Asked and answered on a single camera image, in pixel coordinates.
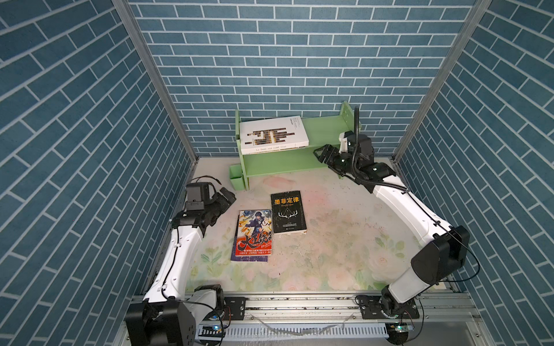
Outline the red blue manga book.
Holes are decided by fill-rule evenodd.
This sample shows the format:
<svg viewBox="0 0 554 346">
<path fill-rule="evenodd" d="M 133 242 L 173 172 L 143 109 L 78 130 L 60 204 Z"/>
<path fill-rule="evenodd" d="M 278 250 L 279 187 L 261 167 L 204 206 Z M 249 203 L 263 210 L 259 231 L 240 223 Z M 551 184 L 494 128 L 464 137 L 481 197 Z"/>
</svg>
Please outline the red blue manga book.
<svg viewBox="0 0 554 346">
<path fill-rule="evenodd" d="M 241 210 L 237 222 L 234 256 L 268 257 L 273 252 L 271 209 Z"/>
</svg>

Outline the black book with gold text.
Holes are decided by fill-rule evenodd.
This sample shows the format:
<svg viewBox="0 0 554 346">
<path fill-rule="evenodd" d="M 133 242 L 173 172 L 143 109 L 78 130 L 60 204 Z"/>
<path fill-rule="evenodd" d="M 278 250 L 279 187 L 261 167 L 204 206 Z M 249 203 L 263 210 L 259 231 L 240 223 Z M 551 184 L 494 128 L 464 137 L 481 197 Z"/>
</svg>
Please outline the black book with gold text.
<svg viewBox="0 0 554 346">
<path fill-rule="evenodd" d="M 305 219 L 302 196 L 299 190 L 271 195 L 273 231 L 275 234 L 305 233 Z"/>
</svg>

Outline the white book with brown bars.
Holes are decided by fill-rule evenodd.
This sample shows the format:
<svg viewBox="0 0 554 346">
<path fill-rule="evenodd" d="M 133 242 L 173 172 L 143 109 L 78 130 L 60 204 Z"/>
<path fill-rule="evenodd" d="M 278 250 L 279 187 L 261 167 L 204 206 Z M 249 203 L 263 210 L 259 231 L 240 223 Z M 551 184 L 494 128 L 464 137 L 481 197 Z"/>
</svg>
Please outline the white book with brown bars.
<svg viewBox="0 0 554 346">
<path fill-rule="evenodd" d="M 240 123 L 239 142 L 243 155 L 287 151 L 310 144 L 300 116 Z"/>
</svg>

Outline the dark purple book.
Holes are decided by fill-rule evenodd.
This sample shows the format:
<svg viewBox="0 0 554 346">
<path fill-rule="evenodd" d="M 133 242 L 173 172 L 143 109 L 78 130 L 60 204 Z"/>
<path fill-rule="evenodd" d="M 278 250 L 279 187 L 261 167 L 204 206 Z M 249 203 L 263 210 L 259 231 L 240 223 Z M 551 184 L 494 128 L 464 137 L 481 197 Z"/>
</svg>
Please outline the dark purple book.
<svg viewBox="0 0 554 346">
<path fill-rule="evenodd" d="M 268 262 L 269 256 L 237 256 L 238 244 L 234 245 L 230 260 L 232 262 Z"/>
</svg>

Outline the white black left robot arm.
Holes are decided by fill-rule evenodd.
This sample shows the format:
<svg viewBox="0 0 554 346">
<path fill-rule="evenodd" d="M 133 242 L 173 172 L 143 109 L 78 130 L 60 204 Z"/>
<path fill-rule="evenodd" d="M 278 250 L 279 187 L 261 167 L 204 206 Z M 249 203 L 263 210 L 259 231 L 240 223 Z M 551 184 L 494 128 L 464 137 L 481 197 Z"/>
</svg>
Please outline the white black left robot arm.
<svg viewBox="0 0 554 346">
<path fill-rule="evenodd" d="M 128 307 L 124 321 L 132 345 L 194 345 L 201 324 L 212 319 L 215 338 L 226 334 L 224 292 L 219 284 L 202 285 L 186 297 L 193 258 L 205 237 L 235 202 L 235 194 L 215 177 L 204 175 L 186 186 L 184 209 L 170 221 L 170 241 L 160 270 L 140 302 Z"/>
</svg>

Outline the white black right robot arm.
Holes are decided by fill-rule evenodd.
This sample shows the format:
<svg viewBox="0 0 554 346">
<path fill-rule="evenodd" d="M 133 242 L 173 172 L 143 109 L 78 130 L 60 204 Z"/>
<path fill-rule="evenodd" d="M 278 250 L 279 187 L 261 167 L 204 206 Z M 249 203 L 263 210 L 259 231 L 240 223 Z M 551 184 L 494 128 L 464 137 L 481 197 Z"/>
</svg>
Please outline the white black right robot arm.
<svg viewBox="0 0 554 346">
<path fill-rule="evenodd" d="M 339 141 L 339 146 L 326 144 L 316 148 L 316 159 L 389 206 L 421 245 L 408 269 L 382 289 L 382 310 L 387 315 L 397 315 L 418 294 L 464 266 L 470 254 L 470 233 L 435 214 L 411 193 L 393 168 L 375 161 L 370 138 L 348 131 L 340 135 Z"/>
</svg>

